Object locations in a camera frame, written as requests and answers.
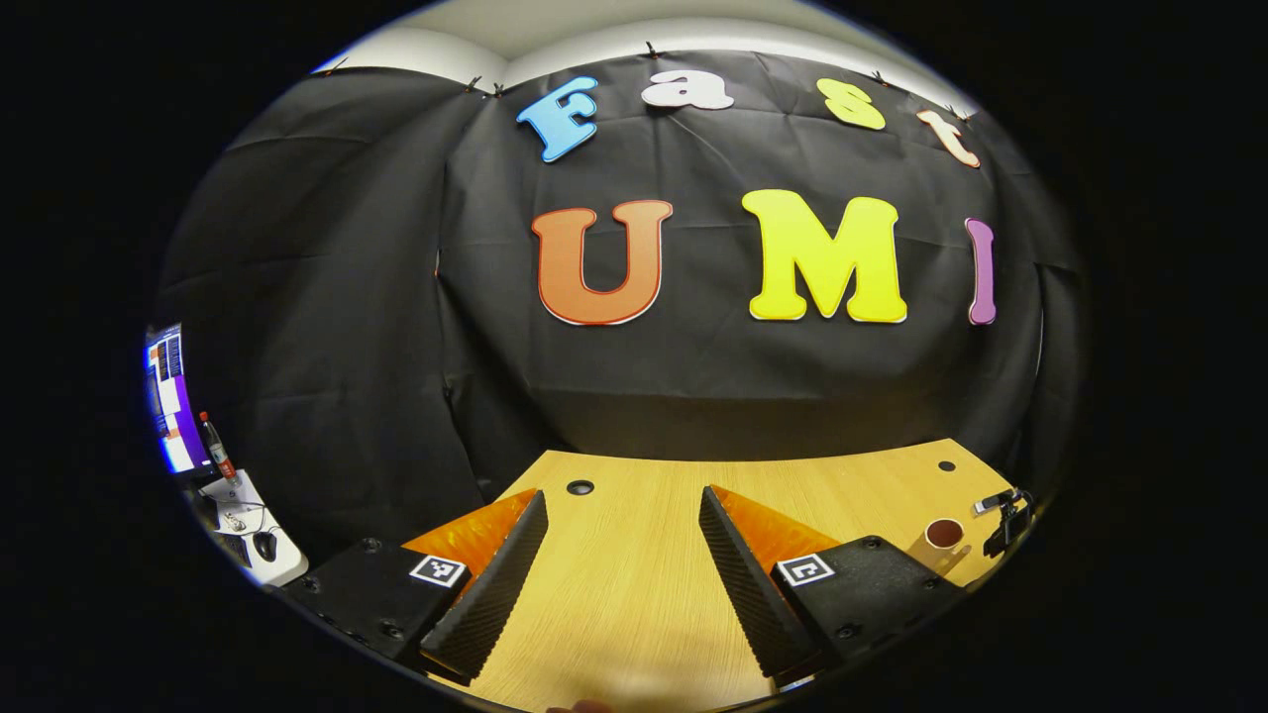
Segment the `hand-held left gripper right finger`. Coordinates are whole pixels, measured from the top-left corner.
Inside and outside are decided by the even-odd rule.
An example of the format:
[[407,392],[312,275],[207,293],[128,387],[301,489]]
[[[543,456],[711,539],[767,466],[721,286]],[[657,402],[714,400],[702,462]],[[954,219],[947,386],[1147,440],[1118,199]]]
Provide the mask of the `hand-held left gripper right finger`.
[[749,650],[779,686],[858,666],[967,595],[880,535],[838,542],[716,483],[702,487],[697,521]]

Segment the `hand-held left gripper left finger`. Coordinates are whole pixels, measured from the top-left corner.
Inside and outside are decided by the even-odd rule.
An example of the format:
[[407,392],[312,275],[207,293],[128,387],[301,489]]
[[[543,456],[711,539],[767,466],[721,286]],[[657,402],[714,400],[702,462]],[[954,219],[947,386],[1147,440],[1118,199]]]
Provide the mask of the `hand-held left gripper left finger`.
[[281,601],[399,666],[468,685],[489,658],[548,532],[538,488],[396,546],[361,538],[281,586]]

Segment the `beige cup with handle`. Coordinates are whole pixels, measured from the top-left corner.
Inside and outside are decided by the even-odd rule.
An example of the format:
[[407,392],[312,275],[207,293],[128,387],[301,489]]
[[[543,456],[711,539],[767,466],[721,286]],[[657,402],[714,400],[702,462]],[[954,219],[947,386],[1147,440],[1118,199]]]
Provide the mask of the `beige cup with handle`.
[[959,565],[966,563],[978,554],[967,540],[965,527],[952,518],[938,518],[924,524],[922,532],[907,547],[907,554],[915,563],[948,579]]

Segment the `wooden desktop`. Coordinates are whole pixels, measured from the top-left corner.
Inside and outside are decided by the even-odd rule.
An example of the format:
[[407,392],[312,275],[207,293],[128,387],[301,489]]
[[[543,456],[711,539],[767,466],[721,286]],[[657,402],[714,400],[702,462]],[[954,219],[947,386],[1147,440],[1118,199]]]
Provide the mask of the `wooden desktop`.
[[[940,461],[954,461],[942,472]],[[574,496],[566,483],[593,482]],[[907,548],[960,520],[978,554],[950,579],[995,568],[980,547],[997,516],[975,501],[1008,486],[955,442],[784,461],[652,461],[547,450],[508,494],[545,495],[548,532],[503,633],[467,694],[527,713],[597,699],[616,713],[694,713],[773,694],[697,525],[702,487],[784,513],[841,542]]]

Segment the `white side table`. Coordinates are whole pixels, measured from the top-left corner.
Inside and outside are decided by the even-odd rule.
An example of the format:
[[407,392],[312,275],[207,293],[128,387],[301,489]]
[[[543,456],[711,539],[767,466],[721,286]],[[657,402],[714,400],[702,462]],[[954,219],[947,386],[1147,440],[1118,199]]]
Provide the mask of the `white side table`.
[[[252,579],[257,585],[281,587],[306,573],[308,559],[273,516],[250,474],[245,469],[237,469],[237,487],[223,478],[195,483],[191,501],[194,513],[213,546],[218,546],[245,577]],[[259,559],[251,542],[256,532],[273,532],[276,535],[275,562]]]

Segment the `red bottle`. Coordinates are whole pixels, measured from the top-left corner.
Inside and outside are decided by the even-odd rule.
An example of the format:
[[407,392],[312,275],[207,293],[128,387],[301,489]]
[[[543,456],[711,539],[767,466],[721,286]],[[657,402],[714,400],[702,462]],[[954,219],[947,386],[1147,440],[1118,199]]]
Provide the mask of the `red bottle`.
[[232,487],[237,487],[240,482],[238,473],[232,461],[230,461],[223,439],[221,438],[219,433],[217,433],[217,429],[210,421],[208,412],[205,411],[199,412],[198,416],[200,421],[203,439],[205,442],[205,448],[210,455],[210,459],[213,461],[213,464],[217,468],[217,472],[224,481],[231,483]]

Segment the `computer monitor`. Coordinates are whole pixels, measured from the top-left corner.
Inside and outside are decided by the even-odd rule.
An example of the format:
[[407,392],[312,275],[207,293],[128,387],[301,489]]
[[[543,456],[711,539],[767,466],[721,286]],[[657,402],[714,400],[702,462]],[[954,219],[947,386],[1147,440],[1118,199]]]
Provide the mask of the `computer monitor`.
[[167,469],[172,473],[210,466],[202,442],[198,416],[193,412],[183,359],[180,324],[150,331],[145,339],[145,386],[151,420],[158,434]]

